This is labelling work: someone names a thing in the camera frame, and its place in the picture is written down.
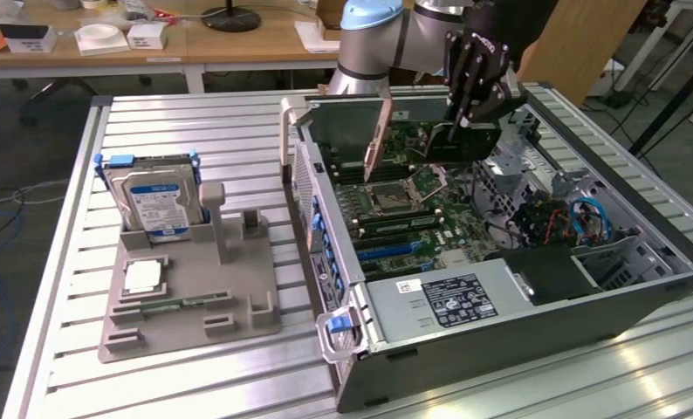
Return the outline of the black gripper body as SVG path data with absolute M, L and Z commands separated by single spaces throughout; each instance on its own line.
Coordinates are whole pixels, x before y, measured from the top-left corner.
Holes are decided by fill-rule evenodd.
M 521 61 L 552 16 L 552 0 L 473 1 L 464 11 L 466 26 L 485 38 L 508 45 L 510 59 Z

